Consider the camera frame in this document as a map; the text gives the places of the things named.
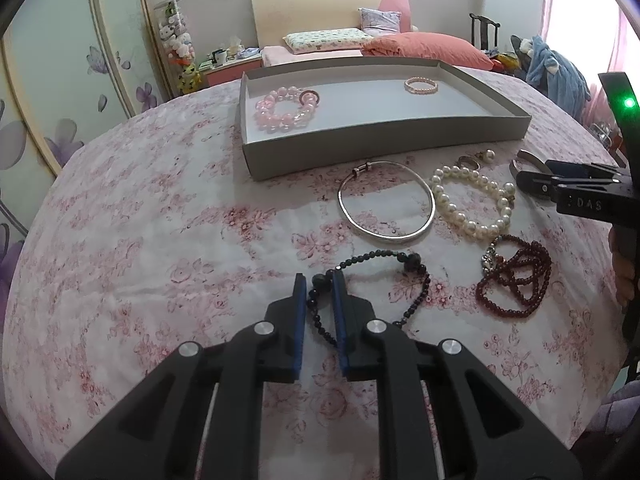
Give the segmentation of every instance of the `floral bedspread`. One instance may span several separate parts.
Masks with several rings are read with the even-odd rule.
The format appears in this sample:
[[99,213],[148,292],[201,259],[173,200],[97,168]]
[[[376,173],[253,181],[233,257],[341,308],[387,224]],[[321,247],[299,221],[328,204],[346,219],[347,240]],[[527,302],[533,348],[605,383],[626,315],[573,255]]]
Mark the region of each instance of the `floral bedspread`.
[[[508,162],[519,148],[541,158],[610,162],[583,127],[533,88],[470,72],[533,115],[522,142],[491,146],[496,160],[483,172],[492,179],[511,180]],[[238,94],[238,81],[197,92],[89,143],[35,219],[8,300],[2,373],[8,416],[51,473],[180,342],[227,340],[261,320],[268,303],[290,295],[296,272],[310,280],[377,248],[338,213],[337,186],[354,164],[251,180],[234,124]],[[486,147],[388,158],[429,176]],[[398,233],[422,224],[427,198],[402,172],[381,168],[352,184],[346,201],[364,225]],[[494,204],[477,190],[446,189],[469,215],[495,217]],[[540,241],[554,264],[540,309],[511,322],[475,300],[485,247],[436,217],[423,239],[404,248],[418,251],[432,276],[426,302],[406,328],[423,341],[462,341],[570,445],[625,354],[607,230],[518,194],[510,232]],[[346,275],[350,292],[391,321],[418,294],[419,278],[380,260]],[[515,306],[508,294],[492,295]],[[329,308],[321,315],[333,331]],[[267,384],[263,413],[262,478],[377,478],[374,386],[343,381],[335,353],[313,330],[306,332],[300,381]]]

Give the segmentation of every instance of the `gray tray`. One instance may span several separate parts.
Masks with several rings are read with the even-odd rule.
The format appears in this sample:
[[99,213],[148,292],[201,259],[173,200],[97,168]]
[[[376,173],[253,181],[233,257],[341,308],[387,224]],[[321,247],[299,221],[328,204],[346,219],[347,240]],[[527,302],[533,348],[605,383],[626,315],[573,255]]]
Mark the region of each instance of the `gray tray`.
[[[432,95],[404,89],[423,76]],[[313,120],[288,132],[261,130],[255,103],[297,86],[320,94]],[[294,102],[276,105],[294,112]],[[444,62],[405,57],[318,59],[259,68],[242,76],[238,114],[242,150],[254,180],[321,166],[439,146],[524,137],[531,116],[473,76]]]

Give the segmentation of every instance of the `yellow plush toy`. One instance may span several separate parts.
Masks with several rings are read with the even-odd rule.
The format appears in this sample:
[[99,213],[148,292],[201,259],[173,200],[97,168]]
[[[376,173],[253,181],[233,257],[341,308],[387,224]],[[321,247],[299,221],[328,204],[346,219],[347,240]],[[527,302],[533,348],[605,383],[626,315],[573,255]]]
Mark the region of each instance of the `yellow plush toy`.
[[202,76],[196,69],[196,66],[191,63],[184,67],[182,73],[178,76],[178,88],[183,94],[191,94],[197,92],[202,83]]

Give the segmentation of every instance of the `red pillow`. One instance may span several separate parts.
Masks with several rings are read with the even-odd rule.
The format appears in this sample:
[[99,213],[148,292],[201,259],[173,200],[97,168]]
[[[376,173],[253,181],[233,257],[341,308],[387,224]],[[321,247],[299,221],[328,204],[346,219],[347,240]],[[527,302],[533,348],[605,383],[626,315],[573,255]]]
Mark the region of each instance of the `red pillow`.
[[471,43],[434,32],[389,34],[369,41],[362,47],[365,56],[399,56],[439,59],[455,66],[492,70],[494,64]]

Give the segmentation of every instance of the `headboard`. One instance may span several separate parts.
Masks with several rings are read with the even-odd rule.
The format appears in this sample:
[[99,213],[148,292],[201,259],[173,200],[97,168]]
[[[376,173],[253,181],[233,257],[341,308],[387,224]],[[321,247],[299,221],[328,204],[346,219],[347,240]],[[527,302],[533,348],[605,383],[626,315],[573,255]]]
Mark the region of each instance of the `headboard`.
[[359,7],[402,12],[400,31],[411,30],[409,0],[251,0],[260,48],[282,45],[292,32],[360,27]]

